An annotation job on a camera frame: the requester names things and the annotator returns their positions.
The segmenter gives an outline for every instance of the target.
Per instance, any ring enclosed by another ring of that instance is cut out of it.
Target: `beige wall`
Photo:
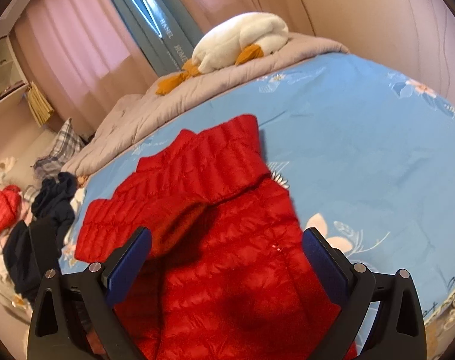
[[[41,131],[22,100],[0,117],[0,161],[10,156],[18,158]]]
[[[455,105],[455,18],[442,0],[303,0],[317,36],[425,83]]]

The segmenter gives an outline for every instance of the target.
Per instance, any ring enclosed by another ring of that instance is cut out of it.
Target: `folded red garment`
[[[152,258],[116,306],[148,359],[305,360],[335,320],[260,147],[250,115],[182,131],[89,206],[78,259],[103,261],[137,226],[152,231]]]
[[[0,190],[0,233],[15,224],[20,205],[20,189],[9,185]]]

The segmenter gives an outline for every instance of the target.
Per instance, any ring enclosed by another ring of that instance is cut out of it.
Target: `plush duck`
[[[190,77],[260,58],[280,50],[288,41],[288,26],[272,13],[249,12],[214,27],[197,44],[183,71],[159,83],[165,95]]]

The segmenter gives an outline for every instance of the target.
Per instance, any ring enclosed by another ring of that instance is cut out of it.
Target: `beige quilt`
[[[334,40],[291,33],[286,46],[278,52],[240,66],[191,78],[166,96],[156,95],[158,80],[144,96],[122,97],[101,123],[92,142],[62,170],[77,176],[91,175],[133,144],[196,105],[255,78],[328,52],[348,53],[348,49]]]

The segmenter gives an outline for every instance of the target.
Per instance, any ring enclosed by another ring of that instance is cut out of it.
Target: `blue gripper pad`
[[[347,278],[328,249],[309,229],[303,233],[303,251],[331,302],[343,307],[349,298]]]
[[[152,235],[143,230],[107,279],[106,304],[109,307],[122,302],[136,279],[152,247]]]

